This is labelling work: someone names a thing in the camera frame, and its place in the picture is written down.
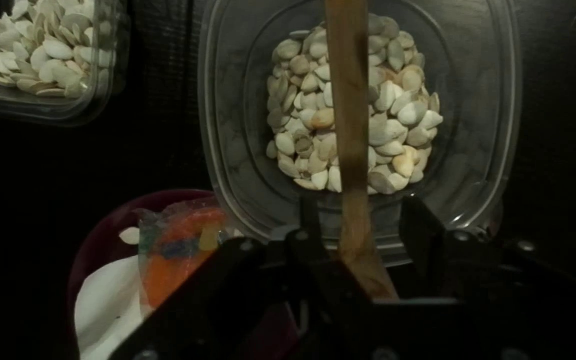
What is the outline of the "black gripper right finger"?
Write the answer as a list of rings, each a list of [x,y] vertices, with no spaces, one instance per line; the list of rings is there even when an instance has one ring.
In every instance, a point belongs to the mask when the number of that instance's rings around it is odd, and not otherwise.
[[[401,299],[457,299],[452,236],[417,196],[401,200],[399,241],[408,263],[390,276]]]

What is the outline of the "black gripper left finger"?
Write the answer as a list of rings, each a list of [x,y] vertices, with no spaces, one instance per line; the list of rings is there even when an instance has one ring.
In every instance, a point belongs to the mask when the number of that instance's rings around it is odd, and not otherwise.
[[[317,200],[297,200],[297,229],[288,234],[288,261],[297,272],[306,296],[329,314],[360,313],[372,307],[347,267],[329,254],[321,243]]]

